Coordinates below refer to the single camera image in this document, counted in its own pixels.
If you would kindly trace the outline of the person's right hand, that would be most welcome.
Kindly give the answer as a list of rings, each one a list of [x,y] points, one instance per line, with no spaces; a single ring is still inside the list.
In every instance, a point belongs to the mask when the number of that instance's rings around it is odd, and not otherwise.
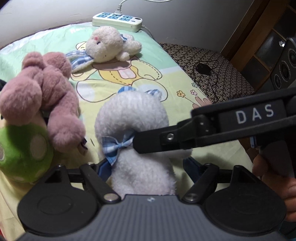
[[[285,220],[288,222],[295,222],[296,211],[296,185],[295,178],[285,178],[270,173],[268,164],[263,157],[258,154],[253,160],[252,173],[260,177],[261,180],[271,188],[281,199],[284,200],[287,215]]]

